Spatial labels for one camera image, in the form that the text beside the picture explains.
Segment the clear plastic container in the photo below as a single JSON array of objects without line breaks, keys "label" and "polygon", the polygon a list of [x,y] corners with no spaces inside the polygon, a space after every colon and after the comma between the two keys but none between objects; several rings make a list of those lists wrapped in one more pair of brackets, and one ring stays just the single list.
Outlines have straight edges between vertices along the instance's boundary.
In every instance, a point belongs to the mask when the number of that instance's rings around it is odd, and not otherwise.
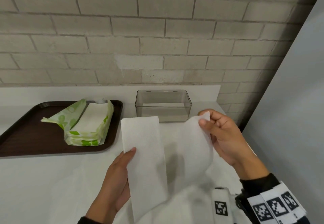
[{"label": "clear plastic container", "polygon": [[139,90],[136,115],[158,116],[160,122],[184,122],[189,118],[191,101],[185,90]]}]

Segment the white paper towel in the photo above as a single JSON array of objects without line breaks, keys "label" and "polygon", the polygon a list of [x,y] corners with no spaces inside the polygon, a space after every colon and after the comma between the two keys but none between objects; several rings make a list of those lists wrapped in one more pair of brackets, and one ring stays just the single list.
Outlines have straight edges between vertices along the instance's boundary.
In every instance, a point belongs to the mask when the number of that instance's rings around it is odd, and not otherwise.
[{"label": "white paper towel", "polygon": [[128,182],[135,222],[155,206],[200,177],[213,161],[210,134],[198,120],[209,120],[209,112],[181,124],[171,143],[160,139],[158,117],[121,120],[124,152],[136,147],[128,164]]},{"label": "white paper towel", "polygon": [[134,221],[168,198],[164,148],[159,119],[153,117],[121,120],[124,153],[137,148],[127,166]]}]

